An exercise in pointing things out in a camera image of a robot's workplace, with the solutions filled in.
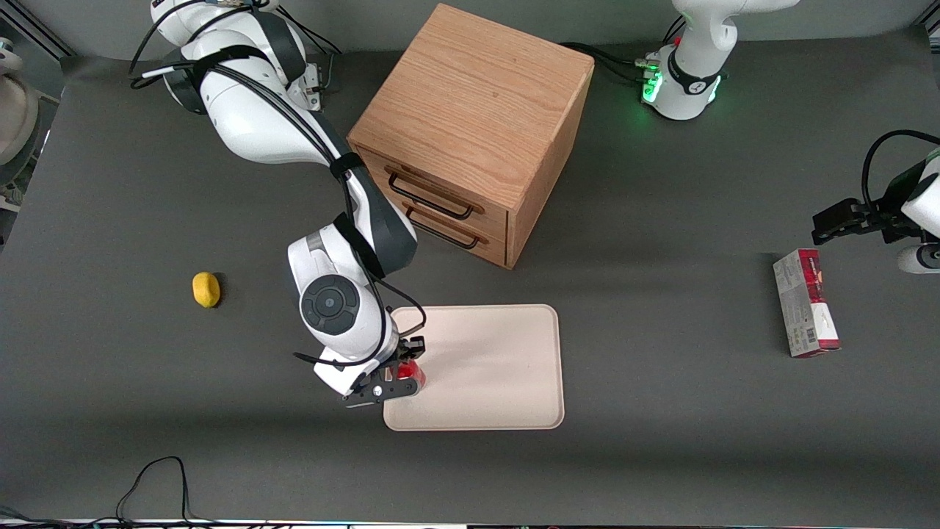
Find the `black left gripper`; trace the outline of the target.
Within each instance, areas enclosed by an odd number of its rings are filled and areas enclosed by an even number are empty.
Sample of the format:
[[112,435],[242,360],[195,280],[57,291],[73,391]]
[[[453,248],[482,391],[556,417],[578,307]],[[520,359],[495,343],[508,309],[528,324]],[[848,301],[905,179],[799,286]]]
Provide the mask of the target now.
[[908,168],[893,178],[882,198],[874,201],[875,209],[856,198],[846,198],[813,215],[811,237],[814,245],[823,245],[833,238],[857,232],[861,223],[876,223],[884,244],[903,239],[923,238],[923,228],[902,212],[902,207],[919,184],[925,163]]

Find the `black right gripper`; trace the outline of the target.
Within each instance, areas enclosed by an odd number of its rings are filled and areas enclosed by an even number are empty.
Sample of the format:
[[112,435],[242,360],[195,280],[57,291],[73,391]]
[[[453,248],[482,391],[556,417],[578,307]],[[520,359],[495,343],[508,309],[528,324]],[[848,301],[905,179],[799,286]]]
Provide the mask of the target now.
[[359,387],[372,387],[393,381],[406,381],[413,377],[414,359],[420,358],[426,351],[425,338],[413,336],[400,338],[400,344],[395,352],[377,369],[368,375],[363,375],[358,382]]

